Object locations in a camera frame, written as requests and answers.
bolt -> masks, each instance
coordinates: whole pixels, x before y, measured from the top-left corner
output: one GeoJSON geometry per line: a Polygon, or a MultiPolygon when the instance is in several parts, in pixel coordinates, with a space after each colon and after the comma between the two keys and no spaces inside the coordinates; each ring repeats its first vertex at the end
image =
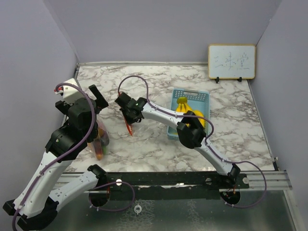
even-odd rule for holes
{"type": "Polygon", "coordinates": [[[211,185],[212,184],[212,179],[211,178],[206,178],[205,182],[206,182],[206,184],[211,185]]]}
{"type": "Polygon", "coordinates": [[[244,178],[243,178],[243,183],[244,183],[244,184],[248,184],[248,183],[249,183],[249,179],[248,179],[247,177],[244,177],[244,178]]]}

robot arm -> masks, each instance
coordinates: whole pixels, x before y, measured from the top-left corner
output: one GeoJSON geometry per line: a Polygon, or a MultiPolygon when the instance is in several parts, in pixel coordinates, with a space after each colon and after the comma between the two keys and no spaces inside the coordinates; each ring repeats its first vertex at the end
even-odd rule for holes
{"type": "Polygon", "coordinates": [[[141,122],[142,119],[152,119],[176,129],[179,140],[185,147],[195,149],[204,156],[215,167],[217,173],[224,176],[229,185],[233,186],[236,183],[240,169],[235,164],[222,161],[228,158],[219,152],[210,141],[205,143],[206,134],[199,120],[193,117],[177,117],[179,115],[194,116],[193,112],[174,112],[152,102],[150,105],[144,98],[136,101],[125,93],[121,93],[115,102],[121,107],[124,118],[129,124],[141,122]]]}
{"type": "Polygon", "coordinates": [[[15,200],[7,201],[3,206],[9,215],[16,215],[18,212],[21,218],[17,224],[23,230],[45,228],[65,204],[98,183],[97,175],[89,170],[75,181],[52,191],[65,169],[86,148],[87,143],[98,136],[96,115],[106,108],[108,103],[95,85],[89,89],[96,97],[96,100],[90,99],[95,113],[92,130],[89,132],[93,120],[91,112],[93,109],[90,108],[89,99],[87,100],[72,87],[59,89],[64,95],[64,101],[57,102],[56,108],[66,115],[68,120],[52,133],[42,161],[24,191],[15,200]]]}

marble table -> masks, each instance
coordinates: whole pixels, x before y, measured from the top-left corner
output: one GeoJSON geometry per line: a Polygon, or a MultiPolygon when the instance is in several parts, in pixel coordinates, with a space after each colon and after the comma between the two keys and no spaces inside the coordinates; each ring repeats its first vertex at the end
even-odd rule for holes
{"type": "MultiPolygon", "coordinates": [[[[77,80],[92,95],[88,86],[95,84],[109,107],[98,115],[108,129],[109,153],[100,161],[87,148],[68,172],[84,172],[98,164],[106,171],[214,171],[214,167],[197,151],[185,148],[179,141],[167,139],[167,127],[151,120],[133,124],[130,136],[119,106],[117,87],[129,75],[146,78],[150,100],[170,107],[173,88],[202,90],[210,93],[210,118],[215,132],[212,143],[232,161],[250,160],[262,170],[274,170],[269,149],[247,81],[209,80],[207,66],[82,66],[77,80]]],[[[137,79],[125,81],[121,90],[131,97],[145,97],[145,85],[137,79]]],[[[241,170],[255,170],[249,164],[241,170]]]]}

white wall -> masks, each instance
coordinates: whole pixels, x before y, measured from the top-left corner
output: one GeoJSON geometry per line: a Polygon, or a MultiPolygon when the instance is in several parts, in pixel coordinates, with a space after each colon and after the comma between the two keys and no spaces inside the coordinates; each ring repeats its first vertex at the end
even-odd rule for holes
{"type": "Polygon", "coordinates": [[[210,43],[256,44],[281,0],[45,0],[80,62],[205,62],[210,43]]]}
{"type": "Polygon", "coordinates": [[[252,81],[274,156],[288,171],[308,228],[308,1],[283,0],[257,45],[252,81]]]}
{"type": "MultiPolygon", "coordinates": [[[[0,1],[0,202],[16,198],[62,115],[53,89],[77,59],[41,0],[0,1]]],[[[0,209],[0,230],[12,217],[0,209]]]]}

plastic basket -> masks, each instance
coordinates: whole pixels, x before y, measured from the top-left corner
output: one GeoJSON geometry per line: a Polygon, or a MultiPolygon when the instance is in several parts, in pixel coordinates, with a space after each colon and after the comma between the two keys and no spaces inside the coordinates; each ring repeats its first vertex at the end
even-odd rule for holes
{"type": "MultiPolygon", "coordinates": [[[[203,115],[210,119],[210,95],[205,91],[174,89],[171,98],[171,110],[175,111],[178,107],[177,99],[179,97],[187,97],[187,103],[193,110],[199,110],[203,115]]],[[[205,132],[208,134],[209,124],[205,123],[205,132]]],[[[177,131],[173,128],[167,128],[168,139],[179,140],[177,131]]]]}

